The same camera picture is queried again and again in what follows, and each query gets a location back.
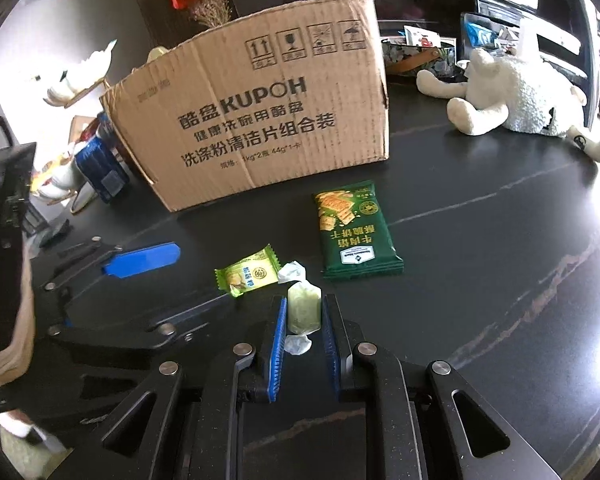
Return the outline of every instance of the silver bolt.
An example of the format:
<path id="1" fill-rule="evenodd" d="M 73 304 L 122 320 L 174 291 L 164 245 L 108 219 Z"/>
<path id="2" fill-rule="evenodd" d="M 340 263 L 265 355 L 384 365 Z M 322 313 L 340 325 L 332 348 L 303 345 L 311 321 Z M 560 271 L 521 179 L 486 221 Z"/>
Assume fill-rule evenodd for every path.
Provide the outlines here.
<path id="1" fill-rule="evenodd" d="M 375 355 L 378 351 L 378 347 L 373 343 L 360 343 L 358 345 L 358 352 L 362 355 Z"/>
<path id="2" fill-rule="evenodd" d="M 249 343 L 238 343 L 234 346 L 234 354 L 236 355 L 249 355 L 253 352 L 253 346 Z"/>
<path id="3" fill-rule="evenodd" d="M 449 375 L 451 372 L 451 366 L 449 363 L 445 363 L 444 361 L 435 361 L 431 365 L 431 369 L 438 375 Z"/>
<path id="4" fill-rule="evenodd" d="M 174 363 L 173 361 L 165 361 L 158 368 L 162 375 L 173 375 L 178 371 L 178 363 Z"/>
<path id="5" fill-rule="evenodd" d="M 158 332 L 160 332 L 162 335 L 171 335 L 176 332 L 176 327 L 174 327 L 174 325 L 171 323 L 162 323 L 158 327 Z"/>

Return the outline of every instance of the cracker package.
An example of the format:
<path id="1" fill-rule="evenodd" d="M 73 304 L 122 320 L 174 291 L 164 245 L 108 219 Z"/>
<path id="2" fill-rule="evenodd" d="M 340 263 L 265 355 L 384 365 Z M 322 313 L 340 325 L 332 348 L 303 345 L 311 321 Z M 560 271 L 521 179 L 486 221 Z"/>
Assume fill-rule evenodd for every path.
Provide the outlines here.
<path id="1" fill-rule="evenodd" d="M 320 218 L 324 277 L 345 280 L 404 270 L 370 180 L 314 196 Z"/>
<path id="2" fill-rule="evenodd" d="M 280 262 L 270 245 L 239 262 L 216 269 L 218 288 L 234 298 L 261 286 L 278 282 Z"/>

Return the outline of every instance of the black marble tabletop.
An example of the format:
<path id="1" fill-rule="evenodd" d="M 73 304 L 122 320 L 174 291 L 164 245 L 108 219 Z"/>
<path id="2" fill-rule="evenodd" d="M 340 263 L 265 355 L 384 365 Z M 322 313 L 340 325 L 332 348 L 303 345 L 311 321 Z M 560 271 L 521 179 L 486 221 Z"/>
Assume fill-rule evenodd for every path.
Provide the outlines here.
<path id="1" fill-rule="evenodd" d="M 73 321 L 131 322 L 212 286 L 213 268 L 270 243 L 282 262 L 301 262 L 312 283 L 336 292 L 368 340 L 409 362 L 448 360 L 564 474 L 600 441 L 600 166 L 561 139 L 501 128 L 464 136 L 445 107 L 390 86 L 385 162 L 175 214 L 142 183 L 112 205 L 93 203 L 72 217 L 63 244 L 93 235 L 126 250 L 174 241 L 182 255 L 154 271 L 160 282 L 121 288 L 133 301 L 116 308 L 94 300 L 94 285 Z M 326 282 L 311 194 L 366 179 L 376 183 L 404 274 Z"/>

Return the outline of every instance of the plush toy leg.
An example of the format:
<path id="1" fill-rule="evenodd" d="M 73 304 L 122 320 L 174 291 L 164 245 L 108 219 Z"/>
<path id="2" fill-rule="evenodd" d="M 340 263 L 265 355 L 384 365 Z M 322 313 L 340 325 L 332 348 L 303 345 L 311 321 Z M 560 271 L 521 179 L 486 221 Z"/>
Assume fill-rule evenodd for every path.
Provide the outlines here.
<path id="1" fill-rule="evenodd" d="M 462 133 L 472 136 L 490 132 L 509 117 L 509 109 L 504 103 L 476 110 L 464 99 L 453 98 L 446 105 L 446 114 L 454 126 Z"/>
<path id="2" fill-rule="evenodd" d="M 418 90 L 424 95 L 451 99 L 466 95 L 466 83 L 445 83 L 440 81 L 429 70 L 420 70 L 416 76 Z"/>
<path id="3" fill-rule="evenodd" d="M 600 140 L 593 142 L 593 140 L 587 138 L 586 134 L 589 132 L 581 127 L 572 126 L 567 131 L 567 137 L 569 137 L 583 152 L 589 155 L 596 162 L 600 162 Z"/>

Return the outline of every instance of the brown cardboard box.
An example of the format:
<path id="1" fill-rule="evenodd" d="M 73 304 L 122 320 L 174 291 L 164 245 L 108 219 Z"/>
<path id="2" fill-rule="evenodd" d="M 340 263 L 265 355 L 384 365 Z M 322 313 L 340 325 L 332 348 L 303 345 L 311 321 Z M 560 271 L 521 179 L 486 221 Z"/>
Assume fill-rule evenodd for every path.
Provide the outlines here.
<path id="1" fill-rule="evenodd" d="M 101 97 L 168 209 L 389 156 L 373 0 L 311 0 L 204 32 Z"/>

